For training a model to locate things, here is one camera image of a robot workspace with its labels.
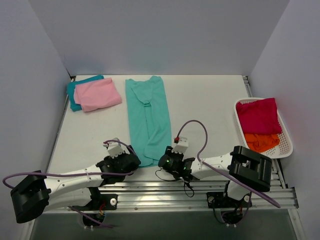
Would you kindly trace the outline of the mint green t shirt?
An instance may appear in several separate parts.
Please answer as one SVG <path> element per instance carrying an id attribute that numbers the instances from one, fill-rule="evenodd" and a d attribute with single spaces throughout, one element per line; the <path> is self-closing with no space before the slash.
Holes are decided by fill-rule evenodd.
<path id="1" fill-rule="evenodd" d="M 172 144 L 172 130 L 164 82 L 159 76 L 146 81 L 125 81 L 129 137 L 140 167 L 154 167 Z"/>

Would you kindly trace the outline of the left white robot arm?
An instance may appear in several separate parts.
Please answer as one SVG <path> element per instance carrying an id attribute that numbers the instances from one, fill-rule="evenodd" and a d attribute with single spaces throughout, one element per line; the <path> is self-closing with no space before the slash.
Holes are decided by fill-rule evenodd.
<path id="1" fill-rule="evenodd" d="M 86 206 L 95 210 L 101 203 L 98 188 L 122 182 L 140 163 L 134 153 L 122 153 L 64 174 L 40 170 L 25 173 L 24 179 L 10 191 L 16 222 L 26 223 L 55 208 Z"/>

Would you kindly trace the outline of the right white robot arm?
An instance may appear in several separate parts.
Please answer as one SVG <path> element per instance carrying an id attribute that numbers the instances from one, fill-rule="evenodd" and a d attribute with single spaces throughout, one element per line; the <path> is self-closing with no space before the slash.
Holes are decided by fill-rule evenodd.
<path id="1" fill-rule="evenodd" d="M 239 145 L 235 146 L 232 152 L 216 157 L 202 159 L 197 157 L 183 159 L 183 157 L 182 153 L 174 153 L 173 148 L 168 146 L 158 166 L 175 179 L 183 179 L 186 182 L 199 181 L 216 175 L 226 177 L 229 182 L 222 193 L 222 200 L 230 207 L 249 192 L 276 207 L 279 206 L 265 194 L 271 187 L 271 158 Z"/>

